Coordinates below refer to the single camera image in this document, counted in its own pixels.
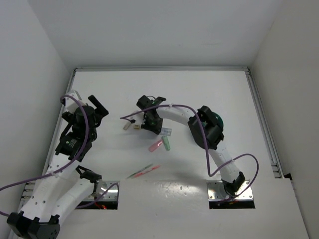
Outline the clear spray bottle blue cap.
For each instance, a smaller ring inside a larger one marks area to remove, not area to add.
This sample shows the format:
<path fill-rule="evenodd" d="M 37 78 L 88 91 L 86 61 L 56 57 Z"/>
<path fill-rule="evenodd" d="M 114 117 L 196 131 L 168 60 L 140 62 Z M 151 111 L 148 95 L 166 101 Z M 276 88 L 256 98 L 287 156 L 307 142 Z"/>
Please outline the clear spray bottle blue cap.
<path fill-rule="evenodd" d="M 160 135 L 171 136 L 172 129 L 171 128 L 162 128 L 160 131 Z"/>

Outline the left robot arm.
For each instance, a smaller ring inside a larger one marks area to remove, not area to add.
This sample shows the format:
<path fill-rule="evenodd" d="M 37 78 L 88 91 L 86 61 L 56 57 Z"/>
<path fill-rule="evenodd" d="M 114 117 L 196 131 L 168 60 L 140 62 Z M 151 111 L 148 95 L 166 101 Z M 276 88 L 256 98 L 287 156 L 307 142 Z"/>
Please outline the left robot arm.
<path fill-rule="evenodd" d="M 62 132 L 45 177 L 19 212 L 12 212 L 7 224 L 23 239 L 55 239 L 62 223 L 76 207 L 99 191 L 102 176 L 80 164 L 97 139 L 97 127 L 108 110 L 90 95 L 92 105 L 81 101 L 76 91 L 62 100 L 68 123 Z"/>

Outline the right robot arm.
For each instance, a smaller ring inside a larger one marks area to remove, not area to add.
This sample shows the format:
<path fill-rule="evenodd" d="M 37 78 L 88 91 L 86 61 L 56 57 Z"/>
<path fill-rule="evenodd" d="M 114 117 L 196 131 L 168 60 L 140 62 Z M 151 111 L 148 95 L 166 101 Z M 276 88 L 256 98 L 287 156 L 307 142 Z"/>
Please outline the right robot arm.
<path fill-rule="evenodd" d="M 145 95 L 138 99 L 137 107 L 144 113 L 142 128 L 159 134 L 164 119 L 187 126 L 195 143 L 205 150 L 208 176 L 220 172 L 226 193 L 235 197 L 245 176 L 228 153 L 224 142 L 224 124 L 219 115 L 207 106 L 194 110 L 181 104 L 162 105 L 165 100 L 163 97 L 151 100 Z"/>

